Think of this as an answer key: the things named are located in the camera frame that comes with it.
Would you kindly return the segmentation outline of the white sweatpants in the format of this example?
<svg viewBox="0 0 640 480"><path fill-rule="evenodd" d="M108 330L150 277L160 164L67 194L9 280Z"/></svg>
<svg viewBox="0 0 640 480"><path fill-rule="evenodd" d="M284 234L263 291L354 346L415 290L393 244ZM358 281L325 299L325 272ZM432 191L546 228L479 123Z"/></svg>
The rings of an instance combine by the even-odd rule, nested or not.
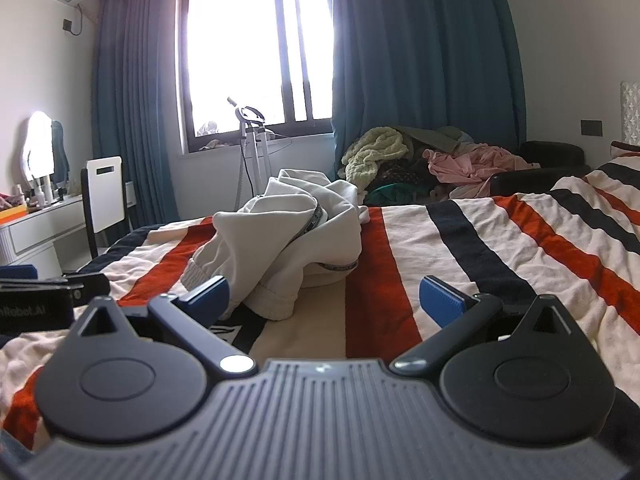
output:
<svg viewBox="0 0 640 480"><path fill-rule="evenodd" d="M356 268L368 221L356 185L282 169L262 195L214 214L215 235L194 252L180 283L193 290L221 275L230 287L224 318L244 304L266 320L283 321L301 289L341 281Z"/></svg>

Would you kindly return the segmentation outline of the white dresser desk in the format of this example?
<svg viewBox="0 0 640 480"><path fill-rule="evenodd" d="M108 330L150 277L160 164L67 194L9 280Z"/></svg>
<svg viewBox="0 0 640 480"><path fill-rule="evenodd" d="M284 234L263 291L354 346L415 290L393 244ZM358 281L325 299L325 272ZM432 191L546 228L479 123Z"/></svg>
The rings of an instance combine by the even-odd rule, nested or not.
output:
<svg viewBox="0 0 640 480"><path fill-rule="evenodd" d="M91 259L81 196L1 226L2 266L32 264L40 278L56 278Z"/></svg>

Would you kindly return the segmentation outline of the orange tray on desk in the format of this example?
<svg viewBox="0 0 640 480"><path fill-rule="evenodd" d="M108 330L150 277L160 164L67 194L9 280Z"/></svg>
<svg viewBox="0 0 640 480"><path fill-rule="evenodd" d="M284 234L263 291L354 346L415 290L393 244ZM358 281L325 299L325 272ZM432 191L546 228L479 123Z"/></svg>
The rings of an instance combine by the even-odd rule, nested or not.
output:
<svg viewBox="0 0 640 480"><path fill-rule="evenodd" d="M26 205L18 205L11 208L2 209L0 211L0 222L9 222L18 218L22 218L28 214Z"/></svg>

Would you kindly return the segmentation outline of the striped bed blanket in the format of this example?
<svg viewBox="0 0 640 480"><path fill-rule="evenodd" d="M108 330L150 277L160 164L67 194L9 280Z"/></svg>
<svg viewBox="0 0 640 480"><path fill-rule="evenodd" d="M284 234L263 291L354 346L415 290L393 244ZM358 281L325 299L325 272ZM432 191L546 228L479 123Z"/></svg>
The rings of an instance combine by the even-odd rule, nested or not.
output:
<svg viewBox="0 0 640 480"><path fill-rule="evenodd" d="M558 297L620 392L602 436L639 456L639 159L621 154L544 194L372 208L358 266L302 290L287 320L236 311L215 333L258 362L390 361L436 333L419 285L434 275L469 295L528 306Z"/></svg>

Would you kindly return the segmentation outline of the pink garment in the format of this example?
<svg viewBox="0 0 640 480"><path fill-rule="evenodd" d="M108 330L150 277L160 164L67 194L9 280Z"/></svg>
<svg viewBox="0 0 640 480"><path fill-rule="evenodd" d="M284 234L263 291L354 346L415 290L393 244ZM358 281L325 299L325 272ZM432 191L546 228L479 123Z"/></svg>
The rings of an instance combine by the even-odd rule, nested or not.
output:
<svg viewBox="0 0 640 480"><path fill-rule="evenodd" d="M426 148L422 154L430 173L442 184L483 184L495 174L538 169L521 156L488 144L468 143L452 154Z"/></svg>

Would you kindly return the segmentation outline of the lit vanity mirror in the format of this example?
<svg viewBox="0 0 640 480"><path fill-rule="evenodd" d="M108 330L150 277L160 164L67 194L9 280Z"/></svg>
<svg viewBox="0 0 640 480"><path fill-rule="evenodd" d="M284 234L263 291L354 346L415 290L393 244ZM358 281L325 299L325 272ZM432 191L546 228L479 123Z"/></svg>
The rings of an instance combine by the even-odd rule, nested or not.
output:
<svg viewBox="0 0 640 480"><path fill-rule="evenodd" d="M33 112L28 118L21 164L27 182L54 173L52 119L41 110Z"/></svg>

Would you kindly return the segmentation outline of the olive green garment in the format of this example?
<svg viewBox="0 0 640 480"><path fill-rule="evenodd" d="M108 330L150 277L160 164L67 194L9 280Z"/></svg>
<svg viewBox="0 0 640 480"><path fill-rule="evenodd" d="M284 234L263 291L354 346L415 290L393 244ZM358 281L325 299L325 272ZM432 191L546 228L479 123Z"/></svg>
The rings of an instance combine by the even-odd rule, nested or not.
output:
<svg viewBox="0 0 640 480"><path fill-rule="evenodd" d="M465 132L453 126L437 129L394 126L394 129L401 134L402 140L412 154L424 148L451 154L461 142L470 138Z"/></svg>

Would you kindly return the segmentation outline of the white garment steamer stand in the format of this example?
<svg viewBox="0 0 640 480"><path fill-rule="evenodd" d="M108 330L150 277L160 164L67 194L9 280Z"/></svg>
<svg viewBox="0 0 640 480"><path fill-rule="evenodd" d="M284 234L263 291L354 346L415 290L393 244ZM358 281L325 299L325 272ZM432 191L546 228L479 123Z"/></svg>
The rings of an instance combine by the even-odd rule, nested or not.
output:
<svg viewBox="0 0 640 480"><path fill-rule="evenodd" d="M242 106L228 96L228 103L234 108L240 125L240 163L238 186L234 208L239 209L243 196L243 183L250 186L250 196L255 197L266 190L272 176L269 153L269 133L265 116L255 107Z"/></svg>

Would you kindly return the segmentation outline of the left teal curtain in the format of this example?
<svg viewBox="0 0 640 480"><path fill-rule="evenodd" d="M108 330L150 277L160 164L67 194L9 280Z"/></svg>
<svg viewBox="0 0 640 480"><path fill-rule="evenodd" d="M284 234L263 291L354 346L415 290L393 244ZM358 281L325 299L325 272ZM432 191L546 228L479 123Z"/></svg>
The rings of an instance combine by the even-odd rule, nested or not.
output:
<svg viewBox="0 0 640 480"><path fill-rule="evenodd" d="M160 0L100 0L91 84L92 149L134 184L136 228L179 219L160 102Z"/></svg>

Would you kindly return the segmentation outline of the teal curtain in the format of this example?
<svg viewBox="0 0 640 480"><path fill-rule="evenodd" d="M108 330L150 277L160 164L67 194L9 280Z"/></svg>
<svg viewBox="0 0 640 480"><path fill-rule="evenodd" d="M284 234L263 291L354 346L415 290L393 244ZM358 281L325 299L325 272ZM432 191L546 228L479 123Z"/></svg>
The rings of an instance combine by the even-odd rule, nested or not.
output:
<svg viewBox="0 0 640 480"><path fill-rule="evenodd" d="M92 149L134 184L136 228L179 219L160 102L160 0L100 0L91 84Z"/></svg>
<svg viewBox="0 0 640 480"><path fill-rule="evenodd" d="M454 126L513 151L526 139L508 0L328 0L335 155L373 127Z"/></svg>

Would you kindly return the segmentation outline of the right teal curtain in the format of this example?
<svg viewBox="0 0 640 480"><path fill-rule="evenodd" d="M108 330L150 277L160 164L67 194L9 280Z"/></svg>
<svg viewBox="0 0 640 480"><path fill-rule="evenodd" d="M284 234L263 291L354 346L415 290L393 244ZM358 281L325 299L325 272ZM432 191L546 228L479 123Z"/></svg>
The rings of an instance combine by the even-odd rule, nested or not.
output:
<svg viewBox="0 0 640 480"><path fill-rule="evenodd" d="M526 139L508 0L328 0L335 155L373 127L454 126L513 151Z"/></svg>

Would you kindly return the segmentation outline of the white chair black frame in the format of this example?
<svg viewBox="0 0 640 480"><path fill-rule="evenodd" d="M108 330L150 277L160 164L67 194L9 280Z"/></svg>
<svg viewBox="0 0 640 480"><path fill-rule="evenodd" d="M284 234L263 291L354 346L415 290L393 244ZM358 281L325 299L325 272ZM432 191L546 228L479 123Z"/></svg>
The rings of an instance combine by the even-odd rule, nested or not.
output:
<svg viewBox="0 0 640 480"><path fill-rule="evenodd" d="M96 234L126 220L120 156L91 159L80 172L82 206L90 255L99 255Z"/></svg>

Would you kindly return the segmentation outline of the dark wall switch plate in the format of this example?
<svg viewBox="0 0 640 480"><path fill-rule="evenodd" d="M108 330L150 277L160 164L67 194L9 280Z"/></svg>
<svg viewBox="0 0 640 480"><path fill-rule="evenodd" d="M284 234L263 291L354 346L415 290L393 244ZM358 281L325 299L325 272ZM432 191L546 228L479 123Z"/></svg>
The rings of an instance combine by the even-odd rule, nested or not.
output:
<svg viewBox="0 0 640 480"><path fill-rule="evenodd" d="M603 122L597 119L582 119L580 121L580 134L582 136L603 136Z"/></svg>

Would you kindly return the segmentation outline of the window with dark frame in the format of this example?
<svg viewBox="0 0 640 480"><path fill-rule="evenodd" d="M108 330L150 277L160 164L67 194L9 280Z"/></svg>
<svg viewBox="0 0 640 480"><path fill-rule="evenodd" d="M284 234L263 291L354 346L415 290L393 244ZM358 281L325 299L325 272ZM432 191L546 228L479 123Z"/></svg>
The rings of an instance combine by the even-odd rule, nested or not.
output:
<svg viewBox="0 0 640 480"><path fill-rule="evenodd" d="M279 138L328 133L334 31L328 0L179 0L186 146L235 144L235 107Z"/></svg>

